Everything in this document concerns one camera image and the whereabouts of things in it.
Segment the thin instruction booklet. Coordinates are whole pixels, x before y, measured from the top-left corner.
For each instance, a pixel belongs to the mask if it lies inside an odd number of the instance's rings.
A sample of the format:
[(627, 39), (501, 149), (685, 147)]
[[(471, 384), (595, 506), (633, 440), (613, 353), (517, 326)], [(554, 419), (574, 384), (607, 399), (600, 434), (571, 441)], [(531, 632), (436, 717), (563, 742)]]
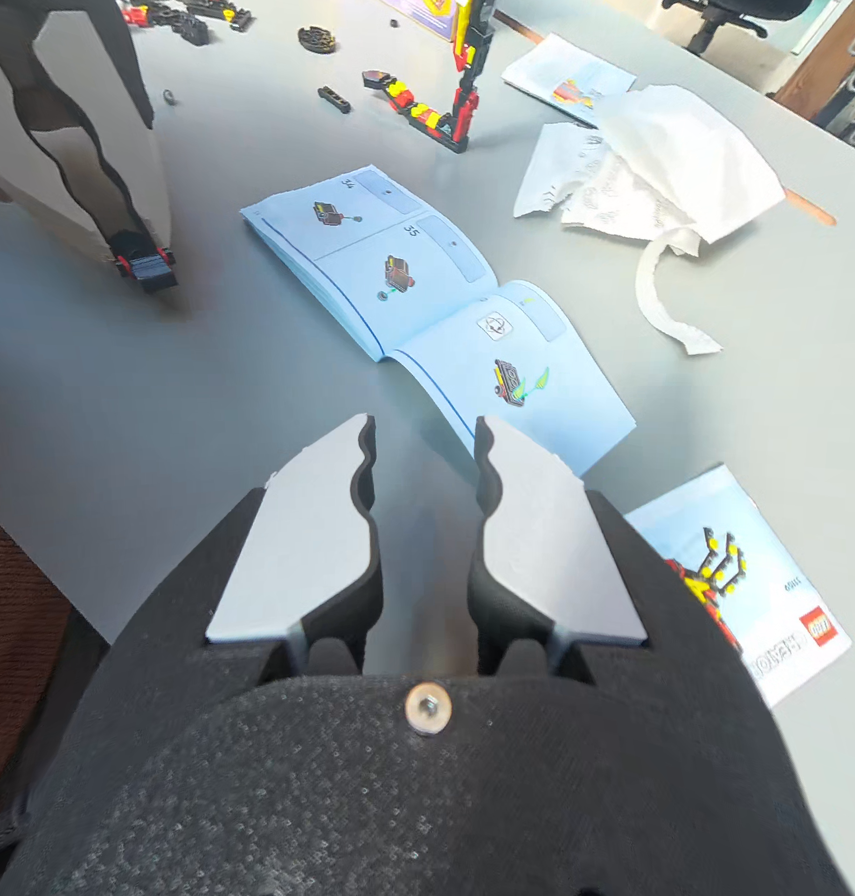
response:
[(628, 92), (637, 76), (551, 34), (509, 64), (502, 80), (581, 123), (597, 127), (596, 106), (603, 97)]

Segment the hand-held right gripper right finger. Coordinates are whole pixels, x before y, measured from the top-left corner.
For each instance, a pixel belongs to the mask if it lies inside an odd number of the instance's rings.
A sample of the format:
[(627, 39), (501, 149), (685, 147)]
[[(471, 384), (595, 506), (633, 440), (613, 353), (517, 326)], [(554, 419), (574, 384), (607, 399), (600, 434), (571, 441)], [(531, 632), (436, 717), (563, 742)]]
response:
[(482, 518), (467, 583), (478, 639), (639, 646), (647, 639), (582, 481), (501, 417), (478, 418)]

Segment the grey desk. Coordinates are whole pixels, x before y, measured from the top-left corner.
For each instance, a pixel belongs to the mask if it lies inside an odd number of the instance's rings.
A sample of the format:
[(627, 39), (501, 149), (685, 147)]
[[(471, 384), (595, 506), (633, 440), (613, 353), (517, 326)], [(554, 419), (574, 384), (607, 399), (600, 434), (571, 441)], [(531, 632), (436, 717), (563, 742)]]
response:
[[(590, 470), (590, 488), (628, 512), (724, 463), (844, 626), (851, 649), (776, 716), (855, 893), (855, 149), (606, 4), (500, 2), (642, 86), (695, 92), (836, 218), (826, 227), (782, 203), (698, 260), (663, 258), (670, 314), (724, 348), (688, 357), (637, 307), (639, 246), (512, 217), (539, 132), (560, 120), (500, 77), (526, 53), (522, 35), (497, 31), (471, 144), (455, 155), (362, 85), (362, 70), (382, 69), (448, 107), (452, 55), (426, 29), (390, 28), (383, 2), (239, 5), (254, 14), (250, 31), (213, 26), (208, 48), (131, 32), (155, 106), (178, 289), (145, 297), (0, 204), (0, 523), (113, 641), (250, 488), (371, 413), (385, 605), (366, 667), (470, 668), (473, 460), (413, 377), (366, 356), (239, 214), (374, 164), (456, 224), (499, 279), (542, 287), (572, 320), (637, 423)], [(336, 53), (300, 46), (310, 26), (333, 32)], [(317, 95), (324, 85), (350, 114)]]

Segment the pile of black toy bricks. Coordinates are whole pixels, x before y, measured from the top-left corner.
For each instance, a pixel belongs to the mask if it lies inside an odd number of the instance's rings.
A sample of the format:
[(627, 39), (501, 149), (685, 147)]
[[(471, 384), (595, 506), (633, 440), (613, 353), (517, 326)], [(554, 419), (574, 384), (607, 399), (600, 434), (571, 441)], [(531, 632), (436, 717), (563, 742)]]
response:
[(253, 14), (230, 1), (118, 1), (125, 23), (135, 28), (168, 28), (195, 47), (209, 45), (208, 20), (245, 33)]

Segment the black office chair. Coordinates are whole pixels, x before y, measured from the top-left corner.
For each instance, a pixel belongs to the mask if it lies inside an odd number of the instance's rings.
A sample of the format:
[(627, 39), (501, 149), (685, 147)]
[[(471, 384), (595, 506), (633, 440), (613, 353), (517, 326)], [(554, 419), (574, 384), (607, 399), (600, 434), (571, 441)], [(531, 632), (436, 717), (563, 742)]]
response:
[(669, 10), (683, 6), (699, 14), (701, 28), (692, 36), (685, 49), (694, 56), (703, 56), (717, 31), (733, 25), (768, 39), (769, 31), (757, 20), (786, 22), (802, 15), (811, 1), (661, 1), (660, 7)]

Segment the black toy brick assembly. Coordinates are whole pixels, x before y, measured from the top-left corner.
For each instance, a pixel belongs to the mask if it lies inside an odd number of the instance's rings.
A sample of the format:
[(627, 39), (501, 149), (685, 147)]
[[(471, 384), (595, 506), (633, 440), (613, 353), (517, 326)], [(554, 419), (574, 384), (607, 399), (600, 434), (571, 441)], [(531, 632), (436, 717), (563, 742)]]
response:
[(108, 240), (113, 264), (121, 277), (137, 283), (148, 294), (177, 286), (175, 257), (146, 232), (119, 230)]

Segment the wooden stick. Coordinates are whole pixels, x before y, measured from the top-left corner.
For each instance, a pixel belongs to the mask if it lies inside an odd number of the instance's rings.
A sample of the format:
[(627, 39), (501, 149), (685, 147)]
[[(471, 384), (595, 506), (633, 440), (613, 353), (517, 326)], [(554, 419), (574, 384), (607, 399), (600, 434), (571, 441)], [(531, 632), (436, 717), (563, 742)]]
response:
[(787, 187), (784, 187), (783, 189), (785, 192), (785, 200), (791, 207), (800, 210), (826, 227), (836, 227), (836, 218), (824, 208), (816, 205)]

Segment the person's brown clothing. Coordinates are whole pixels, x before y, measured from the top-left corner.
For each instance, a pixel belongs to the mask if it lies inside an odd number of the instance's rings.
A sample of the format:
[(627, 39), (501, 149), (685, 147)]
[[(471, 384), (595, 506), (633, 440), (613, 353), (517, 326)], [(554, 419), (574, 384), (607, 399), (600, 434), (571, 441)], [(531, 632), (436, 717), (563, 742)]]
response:
[(0, 841), (63, 735), (56, 668), (71, 606), (0, 526)]

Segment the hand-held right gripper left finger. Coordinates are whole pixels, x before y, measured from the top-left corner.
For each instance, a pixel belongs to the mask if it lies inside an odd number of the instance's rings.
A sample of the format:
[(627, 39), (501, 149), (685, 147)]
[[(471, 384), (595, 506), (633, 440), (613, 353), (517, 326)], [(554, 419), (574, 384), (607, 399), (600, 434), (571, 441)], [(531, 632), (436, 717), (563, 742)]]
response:
[(209, 643), (367, 637), (383, 601), (375, 434), (375, 418), (356, 414), (270, 476)]

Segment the crumpled white paper bag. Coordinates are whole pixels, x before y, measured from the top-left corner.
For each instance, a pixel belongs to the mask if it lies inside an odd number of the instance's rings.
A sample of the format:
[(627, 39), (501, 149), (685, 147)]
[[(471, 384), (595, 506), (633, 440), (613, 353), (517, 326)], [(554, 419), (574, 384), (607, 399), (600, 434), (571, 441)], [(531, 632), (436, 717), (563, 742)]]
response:
[(595, 117), (612, 151), (708, 244), (785, 200), (778, 175), (748, 137), (683, 87), (602, 97)]

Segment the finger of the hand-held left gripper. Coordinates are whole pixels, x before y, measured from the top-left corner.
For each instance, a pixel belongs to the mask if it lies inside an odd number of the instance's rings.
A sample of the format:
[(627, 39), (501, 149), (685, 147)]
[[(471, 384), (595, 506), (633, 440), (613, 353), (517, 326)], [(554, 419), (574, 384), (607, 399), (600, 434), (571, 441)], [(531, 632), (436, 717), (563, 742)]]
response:
[(0, 54), (0, 195), (96, 261), (130, 230), (123, 191), (105, 168), (82, 110), (35, 60)]
[(110, 252), (170, 252), (154, 112), (115, 2), (22, 2), (21, 124)]

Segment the torn printed paper bag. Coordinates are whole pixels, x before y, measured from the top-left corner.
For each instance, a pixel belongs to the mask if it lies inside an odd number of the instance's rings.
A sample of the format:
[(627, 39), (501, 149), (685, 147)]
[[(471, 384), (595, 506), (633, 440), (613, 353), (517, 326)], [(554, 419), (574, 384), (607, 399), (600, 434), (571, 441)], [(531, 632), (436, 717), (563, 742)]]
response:
[(638, 176), (597, 131), (545, 125), (514, 203), (516, 218), (558, 208), (566, 228), (593, 230), (645, 244), (635, 274), (635, 295), (645, 320), (680, 342), (689, 356), (723, 348), (704, 331), (672, 319), (657, 296), (657, 264), (666, 250), (697, 257), (702, 242), (679, 208)]

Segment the red yellow black brick leg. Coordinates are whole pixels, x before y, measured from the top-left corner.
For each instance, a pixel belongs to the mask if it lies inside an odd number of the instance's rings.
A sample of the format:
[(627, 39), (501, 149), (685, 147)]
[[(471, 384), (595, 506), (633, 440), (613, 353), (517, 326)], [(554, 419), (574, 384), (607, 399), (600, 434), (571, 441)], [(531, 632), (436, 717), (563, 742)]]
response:
[(384, 95), (391, 108), (412, 128), (455, 153), (463, 153), (479, 104), (476, 81), (484, 70), (495, 34), (497, 2), (465, 1), (456, 2), (456, 6), (452, 55), (460, 79), (451, 111), (441, 113), (418, 101), (405, 83), (389, 73), (369, 70), (362, 73), (362, 78), (366, 89)]

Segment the open blue instruction booklet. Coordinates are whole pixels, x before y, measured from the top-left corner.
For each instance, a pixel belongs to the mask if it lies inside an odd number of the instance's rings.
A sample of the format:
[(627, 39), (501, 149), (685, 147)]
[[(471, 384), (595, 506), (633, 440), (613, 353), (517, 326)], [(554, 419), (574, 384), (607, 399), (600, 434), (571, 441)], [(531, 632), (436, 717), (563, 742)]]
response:
[(375, 362), (421, 385), (469, 453), (497, 416), (578, 476), (636, 422), (564, 311), (374, 166), (269, 196), (246, 225)]

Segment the brown wooden panel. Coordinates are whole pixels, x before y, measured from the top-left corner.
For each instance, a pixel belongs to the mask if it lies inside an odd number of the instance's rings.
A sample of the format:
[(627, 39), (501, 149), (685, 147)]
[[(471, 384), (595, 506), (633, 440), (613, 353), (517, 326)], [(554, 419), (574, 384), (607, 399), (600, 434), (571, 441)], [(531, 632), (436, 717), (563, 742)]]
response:
[(797, 117), (814, 123), (855, 73), (855, 1), (777, 89), (774, 100)]

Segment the spider cover instruction booklet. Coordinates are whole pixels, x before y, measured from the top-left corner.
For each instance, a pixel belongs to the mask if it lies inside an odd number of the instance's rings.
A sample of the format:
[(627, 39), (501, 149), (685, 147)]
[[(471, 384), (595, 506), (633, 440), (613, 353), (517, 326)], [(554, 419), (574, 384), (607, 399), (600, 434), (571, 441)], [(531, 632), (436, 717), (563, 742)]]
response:
[(720, 464), (626, 514), (713, 619), (773, 709), (852, 641)]

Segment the purple toy brick box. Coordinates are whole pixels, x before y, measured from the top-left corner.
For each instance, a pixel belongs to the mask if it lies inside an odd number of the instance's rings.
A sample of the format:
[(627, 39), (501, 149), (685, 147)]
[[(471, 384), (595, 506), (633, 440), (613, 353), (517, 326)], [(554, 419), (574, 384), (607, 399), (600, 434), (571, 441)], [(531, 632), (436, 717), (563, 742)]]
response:
[(410, 19), (445, 42), (455, 44), (466, 33), (471, 1), (383, 1), (396, 14)]

